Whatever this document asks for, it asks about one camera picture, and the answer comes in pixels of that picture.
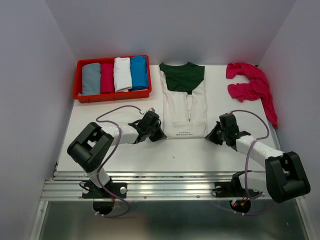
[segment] dark green fabric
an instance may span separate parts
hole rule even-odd
[[[165,74],[166,85],[170,91],[191,94],[205,77],[205,67],[191,62],[181,66],[170,66],[161,63],[159,67]]]

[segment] gray floor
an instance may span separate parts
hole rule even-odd
[[[270,205],[256,200],[250,212]],[[117,203],[114,211],[125,207]],[[41,240],[305,240],[295,200],[259,216],[240,216],[216,207],[227,201],[146,201],[132,203],[126,216],[97,217],[91,202],[50,202]]]

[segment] red plastic basket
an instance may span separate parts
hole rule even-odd
[[[79,100],[80,103],[95,103],[95,102],[104,102],[104,101],[116,101],[124,99],[142,99],[148,98],[151,91],[151,77],[150,77],[150,65],[149,57],[147,55],[142,55],[146,57],[146,67],[148,71],[148,81],[149,88],[146,90],[139,91],[128,91],[128,92],[116,92],[116,93],[105,93],[98,95],[87,95],[87,96],[78,96],[82,93],[82,67],[87,64],[99,63],[99,64],[112,64],[115,61],[115,57],[108,58],[96,58],[96,59],[83,59],[79,60],[76,65],[75,72],[75,82],[73,87],[73,98]],[[122,58],[133,58],[135,56],[122,56]]]

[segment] folded white shirt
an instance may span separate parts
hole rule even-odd
[[[113,78],[116,93],[128,92],[129,89],[132,89],[129,57],[117,57],[114,59]]]

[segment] crumpled red shirt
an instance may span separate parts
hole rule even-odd
[[[278,127],[278,116],[275,111],[269,82],[264,72],[254,65],[237,62],[229,63],[226,67],[226,78],[233,79],[236,75],[244,75],[249,83],[237,83],[228,85],[228,92],[231,97],[237,98],[240,102],[245,99],[254,101],[261,99],[266,117],[274,128]]]

